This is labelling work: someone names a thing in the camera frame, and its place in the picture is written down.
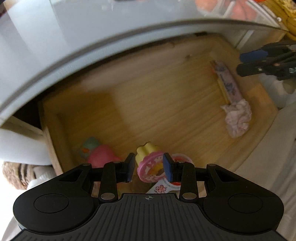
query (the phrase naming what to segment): brown woven object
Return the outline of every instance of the brown woven object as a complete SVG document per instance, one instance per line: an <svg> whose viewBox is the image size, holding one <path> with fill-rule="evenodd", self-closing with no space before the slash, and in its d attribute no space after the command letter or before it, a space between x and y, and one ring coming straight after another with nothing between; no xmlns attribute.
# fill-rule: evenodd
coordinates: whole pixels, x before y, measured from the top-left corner
<svg viewBox="0 0 296 241"><path fill-rule="evenodd" d="M2 165L2 172L7 181L16 189L26 190L29 182L36 178L34 167L35 165L5 161Z"/></svg>

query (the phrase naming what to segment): drawer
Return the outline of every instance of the drawer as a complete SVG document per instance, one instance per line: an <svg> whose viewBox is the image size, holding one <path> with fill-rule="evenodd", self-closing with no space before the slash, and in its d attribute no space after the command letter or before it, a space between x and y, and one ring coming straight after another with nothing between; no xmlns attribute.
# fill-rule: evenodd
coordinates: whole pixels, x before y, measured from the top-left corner
<svg viewBox="0 0 296 241"><path fill-rule="evenodd" d="M239 138L226 130L225 104L210 61L223 61L252 109ZM196 167L217 163L232 171L271 126L277 108L256 76L236 74L239 53L222 37L190 36L138 48L75 74L46 96L43 131L57 174L84 163L78 153L91 136L123 160L150 141L189 156ZM126 192L146 192L135 172Z"/></svg>

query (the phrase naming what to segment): yellow and pink toy cup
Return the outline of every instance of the yellow and pink toy cup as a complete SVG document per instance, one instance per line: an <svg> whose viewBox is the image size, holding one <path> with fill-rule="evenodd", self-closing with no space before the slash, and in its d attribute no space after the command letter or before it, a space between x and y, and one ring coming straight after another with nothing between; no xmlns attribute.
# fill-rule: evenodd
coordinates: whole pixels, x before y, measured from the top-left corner
<svg viewBox="0 0 296 241"><path fill-rule="evenodd" d="M137 148L137 173L141 181L145 183L156 183L165 178L163 154L164 152L151 142L147 142L145 145ZM174 161L193 163L192 160L184 154L172 154L171 156Z"/></svg>

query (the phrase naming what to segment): pink toy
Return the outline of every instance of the pink toy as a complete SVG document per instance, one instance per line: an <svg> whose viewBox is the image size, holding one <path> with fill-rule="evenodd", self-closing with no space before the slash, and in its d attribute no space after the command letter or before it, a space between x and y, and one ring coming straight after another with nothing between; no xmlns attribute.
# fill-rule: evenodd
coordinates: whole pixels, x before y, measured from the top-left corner
<svg viewBox="0 0 296 241"><path fill-rule="evenodd" d="M92 168L99 168L112 161L120 161L120 158L115 156L109 146L99 145L91 152L87 163L90 163Z"/></svg>

